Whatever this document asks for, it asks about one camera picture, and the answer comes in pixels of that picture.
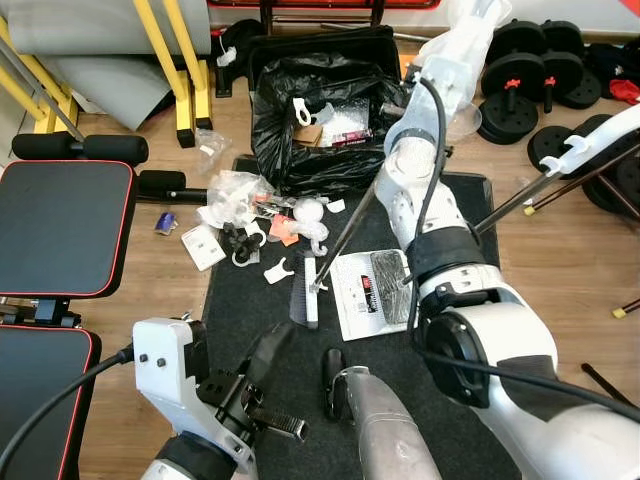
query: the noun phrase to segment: white plastic bag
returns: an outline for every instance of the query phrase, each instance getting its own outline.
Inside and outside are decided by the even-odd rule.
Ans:
[[[269,197],[275,189],[264,177],[247,172],[222,170],[211,179],[207,190],[209,219],[222,228],[225,222],[237,228],[251,223],[256,217],[254,199]]]
[[[222,153],[231,146],[231,139],[213,130],[196,129],[196,146],[200,150],[198,173],[204,174],[215,167]]]

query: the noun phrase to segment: black mat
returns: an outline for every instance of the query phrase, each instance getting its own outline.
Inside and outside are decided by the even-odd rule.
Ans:
[[[471,223],[477,223],[490,211],[491,188],[484,177],[447,174],[443,181],[453,189],[463,215]],[[358,195],[348,195],[347,210],[325,214],[323,222],[331,231],[328,245],[335,242],[358,200]],[[284,248],[281,243],[267,244],[259,265],[236,268],[225,259],[216,266],[203,314],[213,366],[237,368],[256,335],[270,324],[288,320],[293,277],[270,286],[262,272],[283,256],[292,259],[296,245]],[[386,212],[374,201],[345,253],[387,248],[398,245]],[[489,263],[498,264],[494,231],[483,235],[483,251]],[[297,445],[273,433],[263,435],[256,447],[262,480],[362,478],[355,430],[347,424],[327,421],[322,413],[320,359],[327,348],[334,346],[344,350],[349,364],[368,366],[372,374],[396,392],[418,424],[444,479],[521,478],[506,451],[475,414],[452,403],[436,389],[405,335],[344,343],[333,293],[320,294],[318,307],[319,330],[297,328],[265,401],[267,407],[307,420],[309,438],[304,445]]]

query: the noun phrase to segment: rolled mat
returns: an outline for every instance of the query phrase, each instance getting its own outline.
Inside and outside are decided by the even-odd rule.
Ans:
[[[180,54],[163,2],[150,0],[160,30]],[[179,0],[197,53],[211,53],[205,0]],[[153,54],[132,0],[0,0],[9,33],[20,53],[33,55]]]
[[[133,56],[40,57],[58,79],[130,130],[137,130],[171,88],[162,69]]]

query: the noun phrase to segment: black trash bag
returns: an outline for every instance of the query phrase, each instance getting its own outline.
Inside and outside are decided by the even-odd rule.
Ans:
[[[405,91],[375,64],[337,53],[276,60],[263,70],[253,99],[251,143],[260,174],[287,195],[329,195],[365,189],[384,160],[383,143],[394,120],[380,114],[385,102],[404,105]],[[297,124],[293,97],[310,112],[369,99],[373,139],[341,147],[304,147],[293,142]]]

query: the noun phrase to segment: foam pad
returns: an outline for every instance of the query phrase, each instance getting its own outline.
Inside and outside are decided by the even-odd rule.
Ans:
[[[78,328],[0,325],[0,451],[47,400],[100,359],[100,339]],[[77,477],[93,381],[57,405],[27,436],[4,480]]]
[[[164,193],[168,190],[187,188],[187,177],[182,172],[172,170],[143,170],[138,177],[141,195]]]
[[[89,135],[84,139],[84,155],[92,160],[119,160],[135,167],[149,158],[149,145],[136,135]]]
[[[69,132],[23,133],[13,138],[11,149],[22,160],[69,160],[77,156],[71,149],[75,141]]]

